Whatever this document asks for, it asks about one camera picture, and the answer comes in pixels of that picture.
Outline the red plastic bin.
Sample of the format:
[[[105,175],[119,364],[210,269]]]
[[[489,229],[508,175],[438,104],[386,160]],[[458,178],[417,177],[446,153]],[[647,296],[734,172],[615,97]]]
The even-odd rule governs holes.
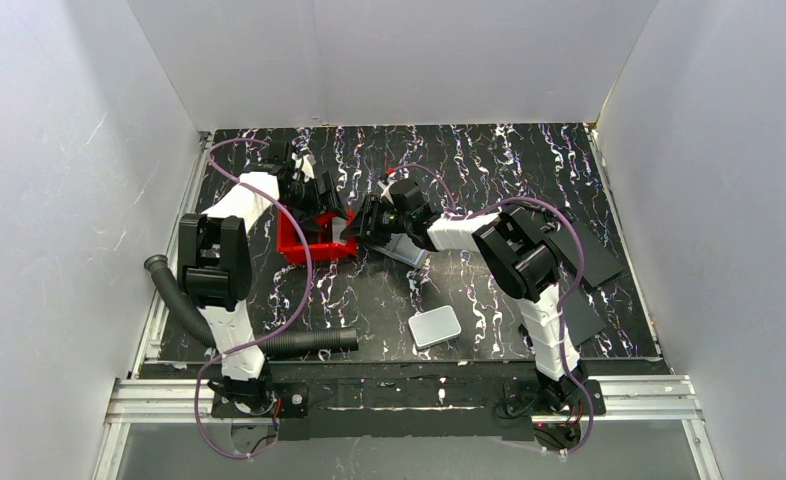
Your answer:
[[[357,241],[354,238],[342,239],[341,234],[347,223],[354,219],[354,212],[347,211],[345,219],[334,213],[324,214],[314,219],[319,231],[305,231],[311,258],[314,263],[338,262],[357,256]],[[276,250],[293,265],[306,264],[304,247],[298,233],[287,217],[279,212],[277,216]]]

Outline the grey leather card holder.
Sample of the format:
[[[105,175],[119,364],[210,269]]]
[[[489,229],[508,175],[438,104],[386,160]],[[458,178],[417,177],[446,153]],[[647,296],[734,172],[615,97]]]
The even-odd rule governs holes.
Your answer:
[[[392,234],[387,244],[371,249],[415,269],[420,269],[428,257],[428,251],[416,246],[406,234]]]

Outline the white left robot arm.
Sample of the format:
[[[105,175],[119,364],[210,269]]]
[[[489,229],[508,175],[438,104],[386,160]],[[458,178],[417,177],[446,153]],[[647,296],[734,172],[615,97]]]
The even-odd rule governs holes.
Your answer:
[[[283,215],[302,264],[331,259],[343,245],[327,234],[323,217],[346,221],[331,174],[313,154],[289,141],[264,147],[262,162],[238,176],[213,206],[185,215],[178,232],[177,282],[213,336],[224,377],[257,379],[266,357],[258,346],[246,300],[253,266],[248,234],[271,208]]]

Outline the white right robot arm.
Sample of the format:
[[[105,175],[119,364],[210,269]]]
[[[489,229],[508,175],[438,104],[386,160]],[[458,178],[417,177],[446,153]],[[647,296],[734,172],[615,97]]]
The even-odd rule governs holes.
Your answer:
[[[386,246],[404,235],[422,250],[460,250],[481,255],[498,287],[513,298],[535,346],[537,371],[552,381],[573,374],[579,353],[572,345],[563,305],[581,283],[585,264],[562,291],[560,258],[535,216],[544,212],[569,234],[578,256],[584,254],[577,232],[555,206],[531,197],[511,197],[467,215],[433,206],[420,186],[405,178],[367,195],[341,236],[359,243]]]

